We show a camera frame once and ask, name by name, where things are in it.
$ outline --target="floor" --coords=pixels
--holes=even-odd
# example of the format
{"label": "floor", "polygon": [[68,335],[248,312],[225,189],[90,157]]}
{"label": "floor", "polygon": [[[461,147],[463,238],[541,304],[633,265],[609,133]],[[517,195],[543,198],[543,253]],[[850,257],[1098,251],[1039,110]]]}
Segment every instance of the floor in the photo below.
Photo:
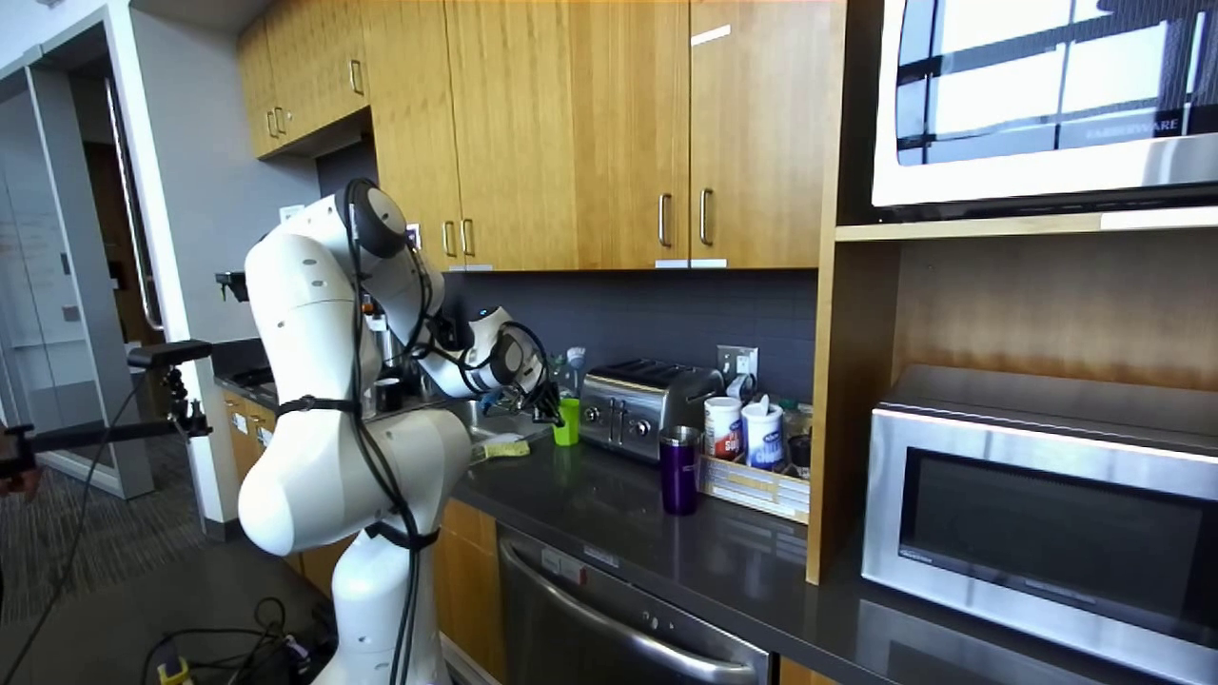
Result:
{"label": "floor", "polygon": [[[77,524],[73,572],[59,576]],[[144,500],[85,493],[55,470],[40,470],[31,500],[0,500],[0,572],[0,685],[157,681],[147,663],[170,663],[157,642],[189,659],[199,685],[300,681],[289,672],[309,671],[309,659],[285,663],[257,633],[280,625],[304,656],[329,635],[328,601],[280,559],[200,536],[184,448],[159,448],[157,492]]]}

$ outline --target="kitchen counter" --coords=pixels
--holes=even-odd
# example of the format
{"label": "kitchen counter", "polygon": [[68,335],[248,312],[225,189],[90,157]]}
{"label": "kitchen counter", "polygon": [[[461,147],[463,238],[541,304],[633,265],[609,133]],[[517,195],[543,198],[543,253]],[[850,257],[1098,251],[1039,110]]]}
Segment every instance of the kitchen counter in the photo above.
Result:
{"label": "kitchen counter", "polygon": [[866,587],[804,582],[804,524],[702,500],[669,516],[653,468],[592,446],[474,465],[455,500],[834,681],[1147,681]]}

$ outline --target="humanoid robot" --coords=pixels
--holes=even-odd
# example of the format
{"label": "humanoid robot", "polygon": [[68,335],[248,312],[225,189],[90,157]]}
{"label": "humanoid robot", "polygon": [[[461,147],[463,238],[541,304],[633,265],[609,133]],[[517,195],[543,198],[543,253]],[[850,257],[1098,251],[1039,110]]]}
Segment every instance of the humanoid robot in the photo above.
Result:
{"label": "humanoid robot", "polygon": [[369,181],[269,227],[244,270],[277,428],[241,488],[241,524],[272,557],[352,531],[329,578],[338,649],[317,681],[449,681],[427,549],[470,436],[453,411],[384,396],[416,366],[449,398],[517,392],[550,411],[541,344],[502,307],[440,316],[440,278]]}

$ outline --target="microwave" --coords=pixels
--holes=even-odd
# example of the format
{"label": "microwave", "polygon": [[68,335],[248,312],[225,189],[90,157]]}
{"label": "microwave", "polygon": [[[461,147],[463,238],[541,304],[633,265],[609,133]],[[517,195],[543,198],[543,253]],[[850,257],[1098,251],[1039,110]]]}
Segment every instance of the microwave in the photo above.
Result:
{"label": "microwave", "polygon": [[1218,681],[1218,396],[908,369],[872,411],[864,578]]}
{"label": "microwave", "polygon": [[1218,0],[884,0],[872,204],[1218,198]]}

